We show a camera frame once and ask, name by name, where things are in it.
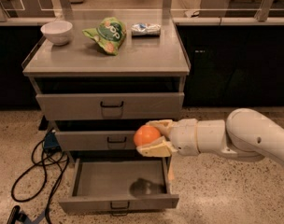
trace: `drawer cabinet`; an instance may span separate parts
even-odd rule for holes
[[[161,36],[126,36],[118,56],[101,53],[81,30],[115,16],[128,29],[141,19],[159,23]],[[178,119],[190,64],[168,12],[72,12],[75,37],[65,46],[45,41],[23,73],[75,165],[67,213],[176,208],[167,178],[170,158],[144,158],[135,131],[151,119]]]

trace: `countertop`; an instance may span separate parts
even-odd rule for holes
[[[116,17],[127,28],[117,56],[106,55],[82,30],[97,27],[106,17]],[[30,77],[57,76],[186,76],[190,64],[169,11],[90,10],[71,11],[64,19],[73,23],[74,38],[57,47],[45,41],[23,73]],[[161,35],[132,37],[138,22],[161,25]]]

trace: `foil-wrapped item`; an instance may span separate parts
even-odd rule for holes
[[[160,35],[161,25],[149,23],[137,23],[132,26],[132,36]]]

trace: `cable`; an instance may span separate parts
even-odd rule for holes
[[[45,135],[44,139],[41,140],[40,142],[38,142],[38,144],[35,145],[33,151],[32,151],[32,154],[31,154],[31,161],[33,163],[33,165],[31,167],[29,167],[26,171],[24,171],[19,177],[18,179],[14,182],[12,188],[11,188],[11,197],[12,199],[15,201],[15,202],[18,202],[18,203],[26,203],[26,202],[30,202],[31,200],[33,200],[35,197],[37,197],[41,191],[45,188],[47,182],[48,182],[48,172],[47,172],[47,167],[48,166],[52,166],[52,165],[56,165],[59,170],[60,170],[60,174],[55,182],[55,184],[53,185],[51,191],[50,191],[50,195],[49,195],[49,198],[48,198],[48,202],[47,202],[47,205],[46,205],[46,208],[45,208],[45,218],[46,220],[48,221],[49,224],[51,224],[51,221],[50,221],[50,202],[51,202],[51,199],[53,197],[53,195],[55,194],[56,190],[59,188],[60,186],[60,183],[62,181],[62,177],[64,175],[64,172],[68,166],[68,163],[69,163],[69,158],[68,156],[62,152],[61,150],[57,150],[57,151],[52,151],[52,152],[47,152],[44,148],[43,148],[43,145],[44,145],[44,142],[45,142],[45,139],[47,137],[47,135],[52,132],[52,129],[50,131],[47,132],[47,134]],[[37,151],[37,148],[39,146],[42,146],[42,151],[41,151],[41,155],[40,155],[40,161],[35,161],[35,154],[36,154],[36,151]],[[60,154],[59,158],[55,159],[54,156],[56,154]],[[16,186],[18,185],[18,183],[31,171],[33,170],[34,168],[42,168],[43,171],[44,171],[44,180],[43,180],[43,183],[41,185],[41,188],[38,190],[37,193],[35,193],[33,196],[29,197],[29,198],[26,198],[26,199],[18,199],[16,196],[15,196],[15,189],[16,189]]]

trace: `snack bag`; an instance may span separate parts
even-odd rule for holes
[[[93,39],[109,55],[117,55],[126,37],[126,27],[118,19],[105,18],[97,28],[84,29],[83,34]]]

